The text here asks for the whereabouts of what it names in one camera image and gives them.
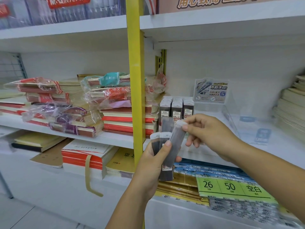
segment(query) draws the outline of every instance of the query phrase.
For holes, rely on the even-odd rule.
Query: forearm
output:
[[[131,182],[118,202],[105,229],[140,229],[148,200]]]
[[[305,170],[244,142],[231,160],[305,223]]]

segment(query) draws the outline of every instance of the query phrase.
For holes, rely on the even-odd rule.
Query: white tile floor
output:
[[[93,229],[0,194],[0,229]]]

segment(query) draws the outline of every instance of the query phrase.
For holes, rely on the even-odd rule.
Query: hand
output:
[[[150,142],[140,158],[131,181],[131,186],[135,191],[138,191],[139,194],[142,194],[147,201],[150,200],[156,192],[162,163],[169,154],[171,146],[171,142],[168,140],[154,156]],[[176,158],[176,162],[181,162],[181,158]]]
[[[191,146],[193,143],[198,148],[200,142],[204,142],[226,161],[231,161],[230,153],[236,149],[237,145],[243,143],[224,123],[215,117],[196,114],[184,121],[189,125],[184,125],[182,128],[190,134],[186,146]]]

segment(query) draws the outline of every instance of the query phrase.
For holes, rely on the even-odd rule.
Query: price sign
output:
[[[226,198],[241,201],[277,201],[261,186],[226,179],[215,179],[196,175],[199,195],[202,197]]]

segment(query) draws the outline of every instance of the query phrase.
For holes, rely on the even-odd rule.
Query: yellow metal post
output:
[[[126,0],[130,86],[132,92],[132,124],[135,165],[143,153],[145,140],[145,75],[144,35],[140,30],[143,0]]]

